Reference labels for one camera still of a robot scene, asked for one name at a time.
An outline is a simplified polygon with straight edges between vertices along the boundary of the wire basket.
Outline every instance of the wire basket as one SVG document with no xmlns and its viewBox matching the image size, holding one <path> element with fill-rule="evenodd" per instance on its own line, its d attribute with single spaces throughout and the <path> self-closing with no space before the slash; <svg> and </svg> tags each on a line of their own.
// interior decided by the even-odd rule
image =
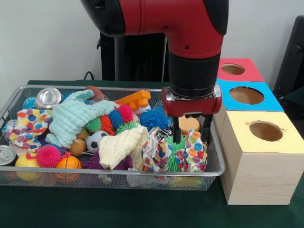
<svg viewBox="0 0 304 228">
<path fill-rule="evenodd" d="M 17 112 L 22 109 L 23 102 L 47 85 L 26 85 L 15 90 L 0 111 L 1 126 L 17 119 Z M 62 93 L 84 90 L 85 87 L 56 86 Z M 102 88 L 110 100 L 117 100 L 142 89 Z M 149 104 L 154 106 L 161 100 L 160 89 L 144 89 L 151 92 Z M 154 189 L 154 190 L 203 190 L 206 191 L 214 179 L 225 170 L 223 154 L 219 145 L 213 123 L 211 124 L 212 142 L 208 146 L 207 169 L 205 172 L 146 172 L 117 170 L 87 170 L 87 169 L 50 169 L 22 168 L 0 166 L 0 185 L 7 186 L 43 186 L 43 187 L 74 187 L 74 188 L 110 188 L 110 189 Z M 8 145 L 4 136 L 0 135 L 0 144 Z M 90 155 L 79 157 L 81 161 L 89 160 Z"/>
</svg>

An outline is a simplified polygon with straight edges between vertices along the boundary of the white wall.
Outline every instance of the white wall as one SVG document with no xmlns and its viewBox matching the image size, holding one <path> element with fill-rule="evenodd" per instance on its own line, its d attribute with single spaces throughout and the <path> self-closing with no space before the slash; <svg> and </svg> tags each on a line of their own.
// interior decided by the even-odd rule
<svg viewBox="0 0 304 228">
<path fill-rule="evenodd" d="M 223 57 L 250 57 L 274 86 L 303 0 L 230 0 Z M 0 107 L 30 79 L 101 78 L 99 33 L 80 0 L 0 1 Z"/>
</svg>

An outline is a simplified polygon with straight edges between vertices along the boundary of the soda can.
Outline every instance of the soda can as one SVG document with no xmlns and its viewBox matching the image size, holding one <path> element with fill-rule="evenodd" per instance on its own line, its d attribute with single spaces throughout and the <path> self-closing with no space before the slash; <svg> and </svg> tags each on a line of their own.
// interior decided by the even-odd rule
<svg viewBox="0 0 304 228">
<path fill-rule="evenodd" d="M 56 88 L 45 88 L 41 90 L 37 96 L 35 105 L 37 109 L 52 109 L 61 102 L 62 96 Z"/>
<path fill-rule="evenodd" d="M 15 166 L 17 158 L 12 148 L 0 145 L 0 166 Z"/>
</svg>

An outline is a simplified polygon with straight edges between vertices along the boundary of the soccer ball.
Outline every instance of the soccer ball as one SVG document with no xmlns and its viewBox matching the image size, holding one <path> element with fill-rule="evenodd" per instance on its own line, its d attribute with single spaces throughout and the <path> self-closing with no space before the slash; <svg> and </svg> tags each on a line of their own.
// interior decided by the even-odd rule
<svg viewBox="0 0 304 228">
<path fill-rule="evenodd" d="M 105 131 L 91 132 L 86 139 L 86 147 L 90 152 L 98 151 L 98 145 L 102 137 L 108 136 Z"/>
</svg>

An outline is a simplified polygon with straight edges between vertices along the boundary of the stacked boxes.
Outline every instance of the stacked boxes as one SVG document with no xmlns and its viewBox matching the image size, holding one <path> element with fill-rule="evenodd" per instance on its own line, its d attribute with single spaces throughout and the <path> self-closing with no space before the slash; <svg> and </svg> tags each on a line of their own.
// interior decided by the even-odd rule
<svg viewBox="0 0 304 228">
<path fill-rule="evenodd" d="M 304 141 L 250 59 L 221 59 L 214 115 L 228 204 L 287 205 L 304 171 Z"/>
</svg>

